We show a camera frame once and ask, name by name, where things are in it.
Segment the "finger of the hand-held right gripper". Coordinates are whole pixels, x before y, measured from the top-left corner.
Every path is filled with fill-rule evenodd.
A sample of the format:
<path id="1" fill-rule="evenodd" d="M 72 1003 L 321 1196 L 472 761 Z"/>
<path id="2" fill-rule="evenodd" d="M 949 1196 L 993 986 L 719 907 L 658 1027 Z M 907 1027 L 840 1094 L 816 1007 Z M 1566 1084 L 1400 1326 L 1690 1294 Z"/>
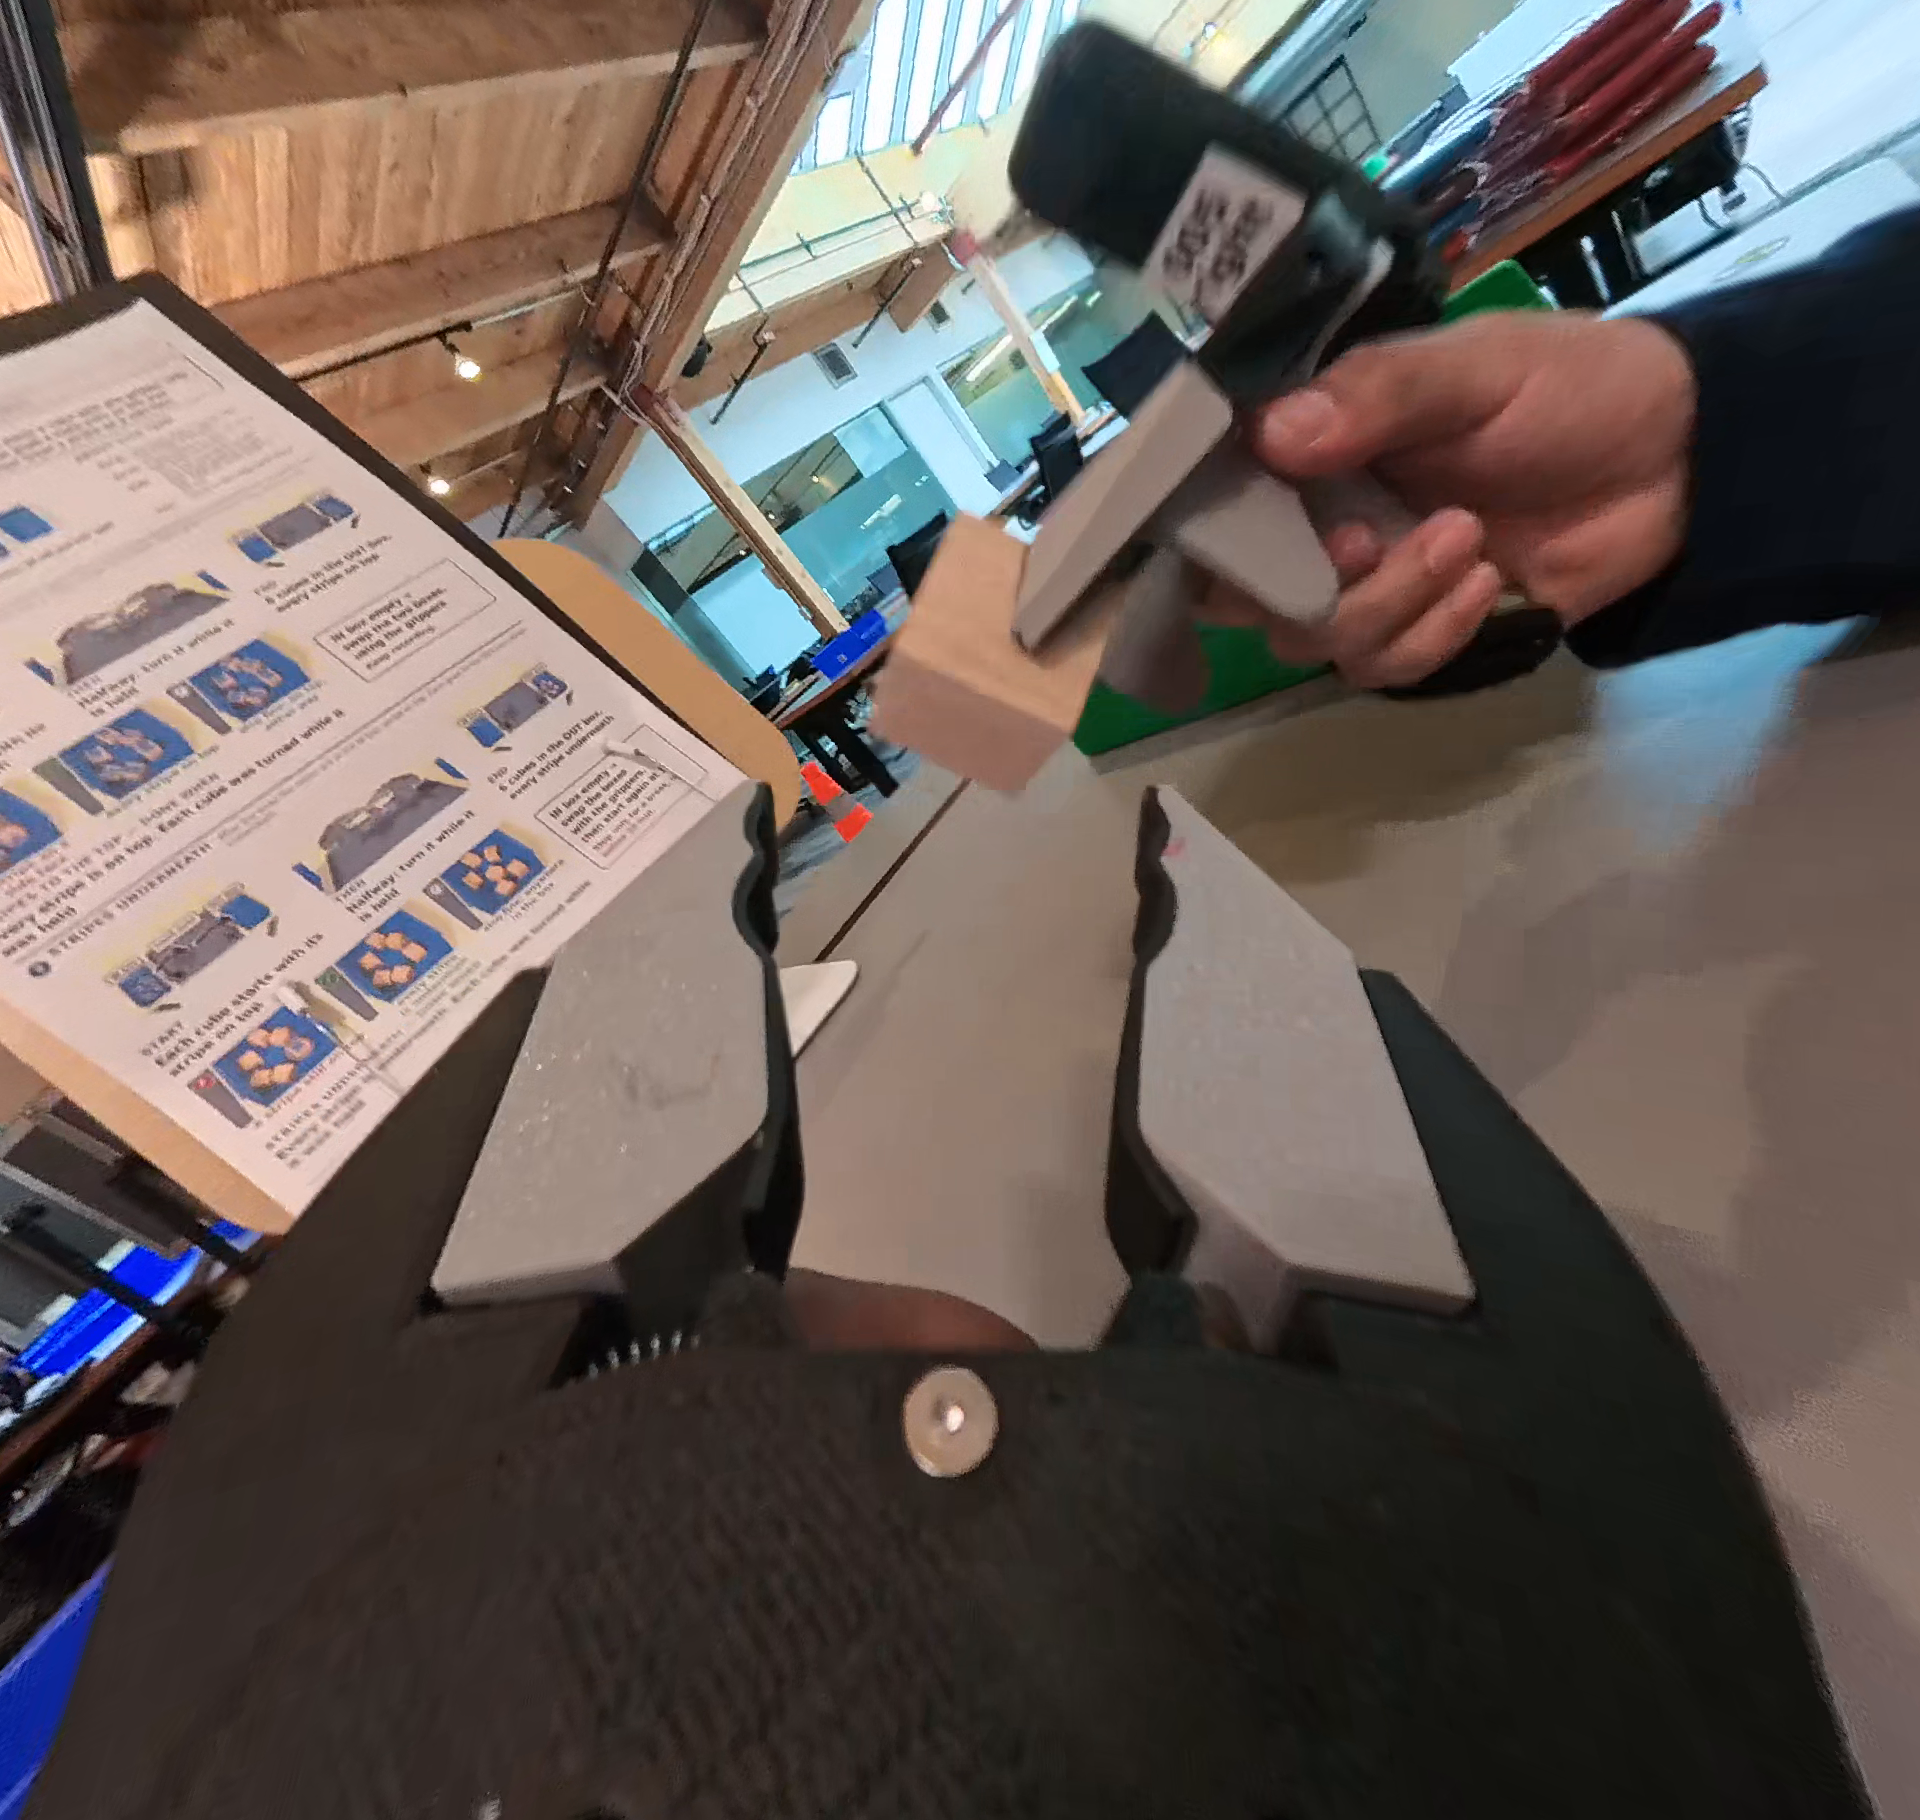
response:
<path id="1" fill-rule="evenodd" d="M 1098 683 L 1165 715 L 1194 709 L 1214 680 L 1194 621 L 1194 589 L 1194 572 L 1178 547 L 1148 552 L 1118 594 Z"/>
<path id="2" fill-rule="evenodd" d="M 1234 432 L 1234 401 L 1197 361 L 1165 372 L 1127 426 L 1043 513 L 1016 600 L 1016 642 L 1040 652 L 1135 533 Z"/>

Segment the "white document stand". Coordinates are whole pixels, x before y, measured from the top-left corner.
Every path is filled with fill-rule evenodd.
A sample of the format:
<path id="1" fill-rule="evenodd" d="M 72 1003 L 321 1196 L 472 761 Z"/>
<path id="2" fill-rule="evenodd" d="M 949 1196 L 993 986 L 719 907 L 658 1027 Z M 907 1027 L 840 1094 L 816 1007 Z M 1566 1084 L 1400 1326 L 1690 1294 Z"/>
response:
<path id="1" fill-rule="evenodd" d="M 851 961 L 815 961 L 775 969 L 789 1058 L 798 1059 L 859 982 Z"/>

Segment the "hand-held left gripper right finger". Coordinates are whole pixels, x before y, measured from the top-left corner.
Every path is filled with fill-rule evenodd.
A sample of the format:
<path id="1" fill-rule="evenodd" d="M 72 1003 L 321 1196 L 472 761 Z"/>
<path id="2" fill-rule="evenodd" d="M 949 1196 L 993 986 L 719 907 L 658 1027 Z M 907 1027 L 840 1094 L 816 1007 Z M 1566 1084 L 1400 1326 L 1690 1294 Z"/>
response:
<path id="1" fill-rule="evenodd" d="M 1140 796 L 1105 1230 L 1274 1352 L 1307 1297 L 1475 1289 L 1353 952 L 1178 791 Z"/>

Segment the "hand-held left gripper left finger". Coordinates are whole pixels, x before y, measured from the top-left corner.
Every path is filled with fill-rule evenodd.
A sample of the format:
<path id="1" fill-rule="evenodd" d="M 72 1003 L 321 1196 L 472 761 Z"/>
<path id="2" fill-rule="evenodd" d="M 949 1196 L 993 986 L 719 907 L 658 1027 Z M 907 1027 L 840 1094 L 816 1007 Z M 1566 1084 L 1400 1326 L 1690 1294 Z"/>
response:
<path id="1" fill-rule="evenodd" d="M 786 1274 L 805 1146 L 772 888 L 772 791 L 743 781 L 553 952 L 441 1302 L 704 1308 Z"/>

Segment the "blue plastic bin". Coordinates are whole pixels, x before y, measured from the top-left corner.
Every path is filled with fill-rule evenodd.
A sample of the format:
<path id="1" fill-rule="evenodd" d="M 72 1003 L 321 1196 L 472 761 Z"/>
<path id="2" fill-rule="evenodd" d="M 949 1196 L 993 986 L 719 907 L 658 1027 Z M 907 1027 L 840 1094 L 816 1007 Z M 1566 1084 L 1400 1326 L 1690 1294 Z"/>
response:
<path id="1" fill-rule="evenodd" d="M 4 1664 L 4 1815 L 24 1815 L 76 1683 L 109 1561 Z"/>

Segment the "wooden cube with blue stripe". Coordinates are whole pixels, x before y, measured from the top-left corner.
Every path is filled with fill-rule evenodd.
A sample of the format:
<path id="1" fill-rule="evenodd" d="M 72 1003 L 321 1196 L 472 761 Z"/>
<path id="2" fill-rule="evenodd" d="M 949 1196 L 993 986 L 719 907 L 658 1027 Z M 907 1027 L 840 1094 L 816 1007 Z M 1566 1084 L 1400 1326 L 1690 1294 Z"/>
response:
<path id="1" fill-rule="evenodd" d="M 1016 637 L 1030 547 L 958 513 L 873 680 L 873 726 L 926 761 L 1017 793 L 1059 751 L 1091 694 L 1124 589 L 1093 594 L 1043 648 Z"/>

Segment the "wooden post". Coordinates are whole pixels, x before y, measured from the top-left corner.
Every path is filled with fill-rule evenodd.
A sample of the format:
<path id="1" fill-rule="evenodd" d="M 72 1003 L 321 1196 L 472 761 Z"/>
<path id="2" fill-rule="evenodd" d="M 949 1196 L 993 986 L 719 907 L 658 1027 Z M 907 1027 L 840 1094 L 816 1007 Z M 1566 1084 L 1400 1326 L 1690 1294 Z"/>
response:
<path id="1" fill-rule="evenodd" d="M 691 418 L 672 401 L 672 396 L 637 386 L 629 387 L 629 405 L 637 424 L 649 426 L 683 464 L 683 471 L 704 488 L 713 510 L 732 522 L 735 538 L 740 538 L 743 547 L 760 557 L 764 576 L 812 617 L 816 637 L 844 635 L 847 621 L 837 602 L 775 533 L 749 488 L 732 477 L 723 460 L 695 432 Z"/>

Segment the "person's right hand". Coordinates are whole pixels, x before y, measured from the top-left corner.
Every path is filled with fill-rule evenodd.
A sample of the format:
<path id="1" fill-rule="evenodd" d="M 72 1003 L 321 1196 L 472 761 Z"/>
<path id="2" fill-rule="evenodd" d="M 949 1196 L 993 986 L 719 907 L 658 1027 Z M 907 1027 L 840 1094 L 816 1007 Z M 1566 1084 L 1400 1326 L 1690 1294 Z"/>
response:
<path id="1" fill-rule="evenodd" d="M 1479 310 L 1363 343 L 1261 405 L 1246 447 L 1292 484 L 1368 471 L 1415 527 L 1326 533 L 1342 600 L 1318 626 L 1219 577 L 1197 617 L 1363 689 L 1444 668 L 1504 594 L 1587 621 L 1672 561 L 1695 405 L 1690 361 L 1634 314 Z"/>

